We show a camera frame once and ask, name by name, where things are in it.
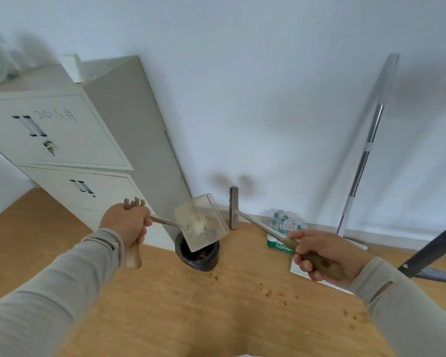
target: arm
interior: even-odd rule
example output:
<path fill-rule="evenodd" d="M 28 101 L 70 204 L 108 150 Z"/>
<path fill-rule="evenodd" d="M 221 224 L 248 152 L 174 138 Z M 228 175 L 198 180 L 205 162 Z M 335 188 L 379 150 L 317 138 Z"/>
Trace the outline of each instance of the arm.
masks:
<path fill-rule="evenodd" d="M 350 290 L 399 357 L 446 356 L 446 312 L 383 259 L 372 259 Z"/>
<path fill-rule="evenodd" d="M 54 356 L 124 263 L 125 247 L 143 242 L 149 215 L 111 207 L 98 231 L 0 299 L 0 356 Z"/>
<path fill-rule="evenodd" d="M 361 298 L 398 357 L 446 357 L 446 312 L 405 275 L 334 234 L 306 229 L 290 238 L 300 240 L 294 256 L 300 268 L 315 281 L 325 279 Z M 345 279 L 335 281 L 314 270 L 301 257 L 309 251 L 338 262 Z"/>

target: person's right arm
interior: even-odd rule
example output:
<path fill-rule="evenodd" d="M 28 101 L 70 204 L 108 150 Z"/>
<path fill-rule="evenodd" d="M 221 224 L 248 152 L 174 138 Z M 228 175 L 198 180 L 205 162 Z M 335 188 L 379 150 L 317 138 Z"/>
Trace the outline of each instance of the person's right arm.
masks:
<path fill-rule="evenodd" d="M 325 279 L 361 298 L 398 357 L 446 357 L 446 312 L 405 275 L 334 234 L 305 229 L 291 239 L 300 239 L 294 256 L 300 268 L 315 281 Z M 338 262 L 346 278 L 334 281 L 315 271 L 301 257 L 309 251 Z"/>

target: gray sleeve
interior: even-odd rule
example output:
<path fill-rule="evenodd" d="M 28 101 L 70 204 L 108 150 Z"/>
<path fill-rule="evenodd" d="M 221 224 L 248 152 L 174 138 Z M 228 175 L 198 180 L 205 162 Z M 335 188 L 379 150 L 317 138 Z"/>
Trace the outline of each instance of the gray sleeve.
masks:
<path fill-rule="evenodd" d="M 374 298 L 386 283 L 391 285 Z M 350 290 L 398 357 L 446 357 L 446 312 L 383 259 L 371 260 Z"/>
<path fill-rule="evenodd" d="M 121 238 L 103 228 L 0 299 L 0 356 L 56 354 L 123 260 Z"/>

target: metal pole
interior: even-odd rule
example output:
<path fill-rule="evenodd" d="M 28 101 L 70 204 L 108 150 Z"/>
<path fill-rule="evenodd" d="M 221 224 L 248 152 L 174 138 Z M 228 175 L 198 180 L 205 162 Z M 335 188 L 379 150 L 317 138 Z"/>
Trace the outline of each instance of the metal pole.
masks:
<path fill-rule="evenodd" d="M 359 166 L 357 167 L 357 172 L 355 173 L 352 187 L 347 197 L 347 201 L 345 202 L 345 207 L 342 212 L 342 218 L 340 219 L 339 227 L 337 228 L 337 234 L 341 237 L 343 237 L 345 229 L 347 228 L 350 210 L 352 209 L 355 194 L 357 193 L 357 188 L 359 187 L 360 180 L 362 179 L 363 169 L 367 164 L 370 150 L 375 139 L 375 133 L 377 132 L 377 128 L 380 123 L 381 114 L 383 113 L 383 109 L 387 103 L 388 96 L 390 95 L 391 89 L 393 87 L 393 80 L 395 79 L 398 60 L 399 54 L 388 55 L 385 61 L 385 65 L 383 66 L 383 69 L 381 71 L 384 76 L 381 83 L 381 90 L 378 96 L 377 107 L 375 108 L 375 113 L 373 114 L 369 135 L 367 137 L 367 141 L 365 142 L 365 146 L 363 147 L 362 156 L 360 157 Z"/>

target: cabinet drawer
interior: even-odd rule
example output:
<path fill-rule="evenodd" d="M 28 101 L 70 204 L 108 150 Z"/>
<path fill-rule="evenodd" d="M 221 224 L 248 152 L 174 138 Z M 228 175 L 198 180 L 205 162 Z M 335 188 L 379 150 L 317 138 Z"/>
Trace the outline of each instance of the cabinet drawer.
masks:
<path fill-rule="evenodd" d="M 51 141 L 54 155 L 44 142 Z M 132 170 L 83 95 L 0 100 L 0 152 L 16 164 Z"/>
<path fill-rule="evenodd" d="M 66 207 L 106 211 L 125 198 L 143 198 L 129 174 L 47 166 L 21 166 L 39 186 Z"/>
<path fill-rule="evenodd" d="M 104 212 L 97 210 L 77 207 L 68 207 L 68 209 L 93 231 L 99 228 L 99 223 L 104 215 Z M 172 239 L 170 239 L 162 225 L 158 223 L 154 223 L 147 228 L 144 244 L 168 250 L 175 250 L 175 244 Z"/>

